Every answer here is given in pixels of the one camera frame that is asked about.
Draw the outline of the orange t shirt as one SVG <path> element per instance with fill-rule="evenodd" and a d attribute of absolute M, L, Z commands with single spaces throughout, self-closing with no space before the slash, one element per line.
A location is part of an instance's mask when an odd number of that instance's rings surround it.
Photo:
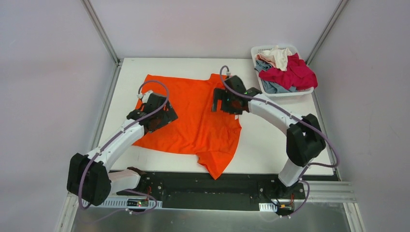
<path fill-rule="evenodd" d="M 213 179 L 218 179 L 233 159 L 241 133 L 235 115 L 212 112 L 213 91 L 223 86 L 218 74 L 207 80 L 194 80 L 148 74 L 142 91 L 166 94 L 178 118 L 169 125 L 148 133 L 134 146 L 161 152 L 196 155 Z"/>

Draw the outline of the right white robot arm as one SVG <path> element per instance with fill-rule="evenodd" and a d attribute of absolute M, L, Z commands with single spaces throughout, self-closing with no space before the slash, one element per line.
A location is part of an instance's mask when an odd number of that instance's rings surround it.
<path fill-rule="evenodd" d="M 274 190 L 277 196 L 287 198 L 293 193 L 304 169 L 325 148 L 325 139 L 316 116 L 293 114 L 252 87 L 246 89 L 240 77 L 223 80 L 222 88 L 213 90 L 212 111 L 217 109 L 232 115 L 244 111 L 259 116 L 278 128 L 286 136 L 288 159 L 278 175 Z"/>

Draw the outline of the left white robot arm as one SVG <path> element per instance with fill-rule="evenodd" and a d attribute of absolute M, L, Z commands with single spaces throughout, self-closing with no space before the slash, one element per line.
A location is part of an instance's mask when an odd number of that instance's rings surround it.
<path fill-rule="evenodd" d="M 130 189 L 135 195 L 147 191 L 141 171 L 127 168 L 111 172 L 114 163 L 135 142 L 171 122 L 178 116 L 164 95 L 148 91 L 141 96 L 142 105 L 129 112 L 122 125 L 103 145 L 82 155 L 72 156 L 68 171 L 67 190 L 80 200 L 98 206 L 109 195 Z"/>

